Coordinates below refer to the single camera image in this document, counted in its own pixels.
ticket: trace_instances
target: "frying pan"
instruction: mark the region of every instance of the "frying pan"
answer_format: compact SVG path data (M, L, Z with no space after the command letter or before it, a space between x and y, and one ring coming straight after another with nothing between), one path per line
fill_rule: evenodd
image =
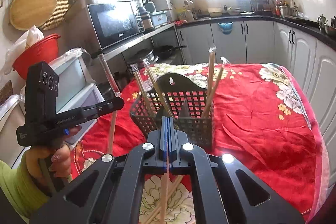
M155 53L159 56L160 59L166 59L170 57L175 52L175 50L179 48L186 48L186 47L187 46L173 47L173 46L166 45L166 46L155 48Z

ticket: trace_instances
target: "black plastic basket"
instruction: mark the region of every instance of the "black plastic basket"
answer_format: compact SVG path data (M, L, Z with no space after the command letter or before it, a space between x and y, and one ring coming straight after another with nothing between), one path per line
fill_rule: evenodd
M207 102L207 89L176 73L161 76L157 79L157 83L174 114L175 128L178 126L179 130L187 133L191 143L204 149L211 149L213 104L209 117L201 118ZM132 120L146 137L149 132L160 128L162 116L166 116L155 89L150 90L147 95L155 117L148 115L142 95L138 96L130 109Z

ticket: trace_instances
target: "floral tablecloth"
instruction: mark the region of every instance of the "floral tablecloth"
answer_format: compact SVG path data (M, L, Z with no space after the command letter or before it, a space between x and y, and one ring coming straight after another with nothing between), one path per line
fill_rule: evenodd
M175 72L203 88L207 86L207 64L156 64L152 70L157 77ZM218 73L216 66L214 80ZM142 71L141 76L145 89L150 90L148 75ZM125 106L118 111L115 156L124 155L145 141L129 116L138 94L135 81L122 91ZM234 155L306 220L312 217L325 200L329 162L314 113L292 75L275 64L226 64L213 102L212 154ZM110 118L111 114L100 117L73 150L73 177L107 151ZM141 223L159 202L160 187L160 177L147 178L140 208ZM189 177L184 177L169 199L165 221L194 223Z

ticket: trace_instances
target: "hand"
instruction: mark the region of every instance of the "hand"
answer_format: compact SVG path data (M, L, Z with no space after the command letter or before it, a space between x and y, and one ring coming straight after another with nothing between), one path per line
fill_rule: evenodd
M75 126L69 129L70 135L65 136L64 139L76 135L81 126ZM55 172L54 176L57 178L67 178L71 174L71 159L70 149L67 145L63 145L60 149L52 149L45 146L32 146L26 152L26 165L29 174L37 180L41 186L46 186L47 183L42 175L42 171L38 164L38 159L47 158L53 154L50 166L50 171Z

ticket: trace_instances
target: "white cabinet door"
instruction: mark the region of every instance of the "white cabinet door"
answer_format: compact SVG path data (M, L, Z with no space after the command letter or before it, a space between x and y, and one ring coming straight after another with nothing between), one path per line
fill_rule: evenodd
M209 62L209 48L214 46L210 24L177 29L187 65Z
M290 72L306 94L314 67L317 38L293 29L291 40L293 50Z
M272 21L244 21L247 63L274 62L274 26Z
M225 57L232 64L246 63L244 22L233 22L230 34L224 34L219 23L212 23L211 30L213 41L217 48L217 63L221 62L221 57Z
M320 41L317 41L307 98L327 146L331 186L336 182L336 52Z
M290 70L292 58L292 43L289 35L291 31L291 27L274 22L274 63L288 70Z

